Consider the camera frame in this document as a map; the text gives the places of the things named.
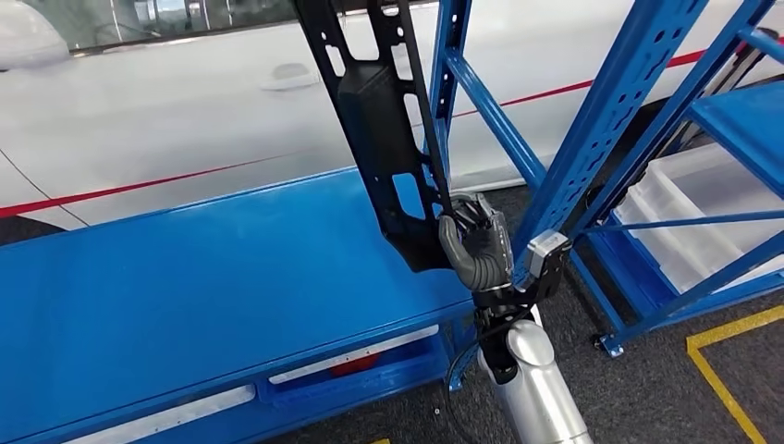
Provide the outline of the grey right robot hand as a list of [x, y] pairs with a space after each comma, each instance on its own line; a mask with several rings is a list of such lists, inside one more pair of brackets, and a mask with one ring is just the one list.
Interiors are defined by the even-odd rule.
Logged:
[[472, 292], [510, 285], [513, 256], [503, 213], [481, 193], [455, 194], [451, 204], [438, 218], [438, 238], [460, 282]]

